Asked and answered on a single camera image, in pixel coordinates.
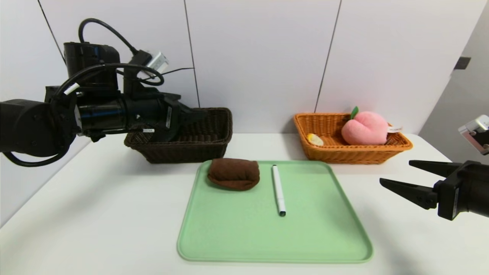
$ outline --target folded brown cloth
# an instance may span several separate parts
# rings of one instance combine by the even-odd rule
[[[260,170],[256,161],[214,159],[207,177],[219,186],[245,191],[260,181]]]

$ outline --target green tray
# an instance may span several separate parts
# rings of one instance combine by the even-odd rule
[[[319,161],[259,161],[248,191],[220,188],[198,172],[178,238],[189,261],[361,263],[373,249],[331,168]],[[278,215],[272,165],[279,169],[287,215]]]

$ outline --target brown wicker basket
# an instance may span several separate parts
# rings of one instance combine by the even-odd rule
[[[150,163],[203,162],[222,158],[233,135],[231,111],[202,108],[205,119],[183,126],[172,142],[148,142],[151,133],[129,133],[124,144],[140,152]]]
[[[388,134],[385,145],[349,145],[341,136],[341,128],[349,118],[350,114],[295,115],[295,126],[308,159],[327,163],[379,164],[413,148],[413,144],[401,133]],[[318,135],[324,145],[311,144],[306,138],[307,134]]]

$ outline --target table surface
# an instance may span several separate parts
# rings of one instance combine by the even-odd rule
[[[0,229],[2,275],[488,274],[489,219],[437,216],[383,188],[380,177],[432,186],[409,160],[448,161],[416,135],[381,165],[332,168],[374,246],[363,264],[188,262],[177,237],[200,164],[149,164],[124,135],[88,145]],[[226,157],[303,160],[297,135],[234,134]]]

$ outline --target peach plush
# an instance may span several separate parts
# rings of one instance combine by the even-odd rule
[[[350,145],[382,145],[387,142],[389,124],[373,112],[360,112],[349,120],[341,134]]]

